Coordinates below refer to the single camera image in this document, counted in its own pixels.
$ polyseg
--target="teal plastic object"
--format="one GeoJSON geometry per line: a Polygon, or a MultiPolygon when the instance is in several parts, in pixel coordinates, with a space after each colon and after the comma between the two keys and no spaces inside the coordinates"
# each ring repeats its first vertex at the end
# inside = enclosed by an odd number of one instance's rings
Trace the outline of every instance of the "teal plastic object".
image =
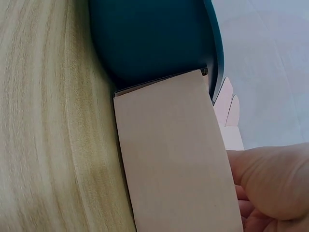
{"type": "Polygon", "coordinates": [[[209,0],[90,0],[97,54],[120,88],[208,69],[216,99],[224,57],[209,0]]]}

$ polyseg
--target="light wood grain surface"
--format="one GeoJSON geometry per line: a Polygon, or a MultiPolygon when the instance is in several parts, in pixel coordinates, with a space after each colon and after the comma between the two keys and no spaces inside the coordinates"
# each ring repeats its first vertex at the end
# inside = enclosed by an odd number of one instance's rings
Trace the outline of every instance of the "light wood grain surface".
{"type": "Polygon", "coordinates": [[[86,0],[0,0],[0,231],[135,231],[86,0]]]}

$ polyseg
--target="folded cardboard flap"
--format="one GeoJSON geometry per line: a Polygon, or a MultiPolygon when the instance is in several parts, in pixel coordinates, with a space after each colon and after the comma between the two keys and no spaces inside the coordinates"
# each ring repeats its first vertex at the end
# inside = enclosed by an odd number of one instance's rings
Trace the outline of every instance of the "folded cardboard flap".
{"type": "Polygon", "coordinates": [[[200,70],[114,97],[139,232],[240,232],[232,174],[200,70]]]}

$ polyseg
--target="finger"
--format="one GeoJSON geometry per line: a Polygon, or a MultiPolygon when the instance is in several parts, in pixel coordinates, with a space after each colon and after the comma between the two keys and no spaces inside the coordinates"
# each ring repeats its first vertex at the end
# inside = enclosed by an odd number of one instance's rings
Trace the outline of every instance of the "finger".
{"type": "Polygon", "coordinates": [[[252,211],[255,209],[254,205],[250,201],[238,201],[240,215],[248,218],[252,211]]]}
{"type": "Polygon", "coordinates": [[[227,151],[228,160],[230,162],[231,171],[235,185],[240,186],[243,176],[243,168],[240,166],[240,159],[243,158],[245,151],[227,151]]]}
{"type": "Polygon", "coordinates": [[[247,196],[245,190],[243,190],[242,186],[235,185],[235,190],[236,190],[238,200],[243,200],[243,201],[249,200],[248,196],[247,196]]]}
{"type": "Polygon", "coordinates": [[[309,181],[305,177],[309,174],[308,145],[227,153],[235,184],[244,188],[261,212],[280,220],[300,218],[309,212],[309,181]]]}

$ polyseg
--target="white surface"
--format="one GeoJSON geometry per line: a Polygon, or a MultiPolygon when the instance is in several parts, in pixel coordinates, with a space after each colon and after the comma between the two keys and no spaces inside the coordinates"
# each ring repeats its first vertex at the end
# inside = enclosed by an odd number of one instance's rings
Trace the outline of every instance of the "white surface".
{"type": "Polygon", "coordinates": [[[309,1],[213,4],[245,148],[309,142],[309,1]]]}

